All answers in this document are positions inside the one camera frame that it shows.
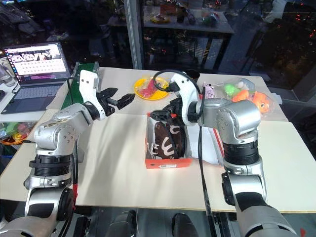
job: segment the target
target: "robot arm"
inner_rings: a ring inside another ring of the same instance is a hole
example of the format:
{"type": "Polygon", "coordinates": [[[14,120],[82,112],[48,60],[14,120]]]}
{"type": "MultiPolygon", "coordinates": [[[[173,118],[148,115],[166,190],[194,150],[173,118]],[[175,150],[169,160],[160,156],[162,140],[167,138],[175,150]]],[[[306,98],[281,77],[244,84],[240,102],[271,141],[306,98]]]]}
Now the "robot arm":
{"type": "Polygon", "coordinates": [[[75,103],[54,114],[51,120],[38,126],[34,138],[36,157],[30,162],[30,176],[24,186],[29,190],[25,217],[17,218],[0,230],[0,236],[47,237],[59,221],[70,221],[75,206],[77,186],[72,184],[71,158],[75,141],[93,121],[130,104],[135,94],[116,101],[111,97],[117,88],[96,93],[98,76],[82,70],[79,90],[83,104],[75,103]]]}
{"type": "Polygon", "coordinates": [[[171,78],[170,88],[178,98],[162,110],[153,111],[151,117],[174,125],[198,123],[219,131],[226,171],[222,174],[224,198],[236,207],[241,236],[297,236],[285,218],[265,202],[266,183],[258,152],[261,115],[257,107],[250,101],[199,99],[196,85],[183,73],[171,78]]]}

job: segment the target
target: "laptop screen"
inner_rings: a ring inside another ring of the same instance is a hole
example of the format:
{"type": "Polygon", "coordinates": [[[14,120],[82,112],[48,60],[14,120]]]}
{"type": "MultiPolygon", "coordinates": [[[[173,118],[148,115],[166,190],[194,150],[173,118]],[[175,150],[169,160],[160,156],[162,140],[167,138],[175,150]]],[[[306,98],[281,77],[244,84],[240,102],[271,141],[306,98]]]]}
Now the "laptop screen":
{"type": "Polygon", "coordinates": [[[59,42],[13,46],[4,51],[20,84],[58,82],[70,76],[59,42]]]}

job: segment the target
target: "black mount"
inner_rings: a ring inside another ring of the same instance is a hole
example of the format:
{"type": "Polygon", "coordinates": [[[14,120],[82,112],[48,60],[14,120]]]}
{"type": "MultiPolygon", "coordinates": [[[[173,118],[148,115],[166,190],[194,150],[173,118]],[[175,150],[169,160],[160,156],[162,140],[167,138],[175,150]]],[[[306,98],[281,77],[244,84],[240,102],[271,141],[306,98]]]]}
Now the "black mount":
{"type": "Polygon", "coordinates": [[[65,188],[60,196],[57,220],[65,221],[71,217],[71,212],[74,207],[74,191],[70,188],[65,188]]]}
{"type": "Polygon", "coordinates": [[[154,110],[150,117],[156,121],[164,121],[170,125],[184,126],[182,120],[182,99],[176,98],[170,101],[170,104],[162,110],[154,110]]]}
{"type": "Polygon", "coordinates": [[[224,159],[232,164],[248,165],[259,159],[258,140],[246,144],[226,144],[223,143],[224,159]]]}
{"type": "Polygon", "coordinates": [[[115,108],[110,105],[114,105],[120,110],[130,104],[135,98],[135,94],[126,94],[119,100],[111,99],[117,91],[117,88],[110,87],[96,94],[99,103],[104,109],[105,116],[107,117],[115,112],[115,108]]]}
{"type": "Polygon", "coordinates": [[[37,176],[56,176],[69,172],[70,155],[67,156],[44,156],[36,155],[35,159],[30,161],[29,166],[35,168],[37,176]]]}
{"type": "Polygon", "coordinates": [[[223,189],[225,202],[228,205],[235,206],[233,189],[232,189],[231,182],[229,180],[229,176],[227,172],[222,173],[222,189],[223,189]]]}

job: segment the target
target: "black cable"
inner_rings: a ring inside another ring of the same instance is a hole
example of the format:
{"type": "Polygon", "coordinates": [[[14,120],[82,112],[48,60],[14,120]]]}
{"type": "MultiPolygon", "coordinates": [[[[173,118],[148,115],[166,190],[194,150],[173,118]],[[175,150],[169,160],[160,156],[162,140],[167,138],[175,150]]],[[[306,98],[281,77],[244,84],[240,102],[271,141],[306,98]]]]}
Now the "black cable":
{"type": "Polygon", "coordinates": [[[68,229],[70,227],[70,224],[71,224],[71,220],[73,219],[73,215],[74,215],[74,211],[72,210],[70,217],[65,221],[62,229],[59,232],[58,237],[65,237],[66,236],[68,229]]]}
{"type": "Polygon", "coordinates": [[[185,73],[182,72],[182,71],[174,70],[174,69],[161,70],[161,71],[157,72],[157,73],[154,75],[154,77],[153,77],[154,85],[155,85],[155,87],[156,87],[158,90],[170,92],[170,90],[168,90],[168,87],[167,87],[167,88],[162,88],[162,87],[160,87],[160,86],[157,84],[157,82],[156,82],[157,76],[160,75],[160,74],[163,74],[163,73],[177,73],[177,74],[180,74],[180,75],[184,76],[185,78],[189,79],[189,80],[193,83],[193,85],[194,85],[195,88],[197,89],[198,93],[201,94],[201,90],[199,89],[197,83],[196,83],[191,77],[189,77],[187,74],[185,74],[185,73]]]}
{"type": "Polygon", "coordinates": [[[69,220],[67,219],[63,225],[63,227],[61,228],[58,237],[62,237],[65,231],[66,226],[68,225],[69,220]]]}
{"type": "Polygon", "coordinates": [[[73,94],[71,93],[71,88],[70,88],[70,82],[69,82],[70,78],[67,78],[67,86],[68,86],[68,92],[70,94],[70,99],[71,99],[71,104],[74,104],[74,99],[73,99],[73,94]]]}
{"type": "Polygon", "coordinates": [[[16,88],[18,85],[19,85],[19,83],[17,82],[16,85],[15,85],[15,87],[11,90],[11,93],[12,93],[12,94],[16,94],[16,93],[17,93],[17,91],[15,91],[15,92],[13,92],[13,91],[15,90],[15,88],[16,88]]]}
{"type": "Polygon", "coordinates": [[[75,141],[75,150],[76,150],[76,156],[74,158],[74,162],[75,162],[76,176],[74,177],[74,184],[77,184],[78,183],[78,146],[77,146],[77,140],[75,141]]]}
{"type": "Polygon", "coordinates": [[[199,113],[198,113],[198,118],[200,118],[202,116],[204,103],[205,103],[205,87],[203,86],[203,89],[202,89],[202,102],[201,102],[201,108],[200,108],[199,113]]]}
{"type": "MultiPolygon", "coordinates": [[[[199,115],[203,113],[203,107],[204,107],[204,100],[205,100],[205,87],[203,88],[203,96],[202,96],[202,103],[201,103],[201,109],[199,112],[199,115]]],[[[203,155],[202,155],[202,127],[199,127],[199,133],[198,133],[198,143],[197,143],[197,156],[198,156],[198,162],[199,167],[201,170],[201,178],[202,178],[202,186],[203,186],[203,194],[204,194],[204,202],[205,202],[205,209],[206,209],[206,216],[209,223],[209,228],[211,231],[212,237],[217,237],[216,235],[216,229],[215,229],[215,221],[211,209],[211,205],[209,203],[209,197],[204,177],[204,171],[203,171],[203,155]]]]}
{"type": "Polygon", "coordinates": [[[70,214],[70,217],[67,219],[67,224],[66,224],[66,228],[64,230],[64,233],[62,235],[62,237],[66,237],[66,234],[69,230],[69,227],[70,227],[70,224],[71,224],[71,221],[73,219],[73,215],[74,215],[74,210],[72,210],[71,214],[70,214]]]}

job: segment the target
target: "orange toy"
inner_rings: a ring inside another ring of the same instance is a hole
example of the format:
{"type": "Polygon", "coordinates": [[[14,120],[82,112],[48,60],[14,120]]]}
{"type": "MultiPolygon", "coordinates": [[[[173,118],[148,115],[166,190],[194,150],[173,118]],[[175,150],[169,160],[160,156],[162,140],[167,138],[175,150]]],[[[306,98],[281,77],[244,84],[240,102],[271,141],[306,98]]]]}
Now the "orange toy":
{"type": "Polygon", "coordinates": [[[237,102],[237,101],[240,101],[240,100],[247,100],[249,97],[249,91],[248,90],[242,90],[241,92],[239,92],[238,94],[236,94],[232,101],[233,102],[237,102]]]}
{"type": "Polygon", "coordinates": [[[252,102],[258,107],[261,113],[266,113],[269,111],[269,101],[264,93],[255,91],[252,102]]]}
{"type": "Polygon", "coordinates": [[[240,100],[249,100],[254,103],[261,113],[266,113],[270,109],[270,104],[267,96],[264,93],[255,91],[253,94],[249,95],[248,90],[242,90],[238,94],[236,94],[232,101],[237,102],[240,100]]]}

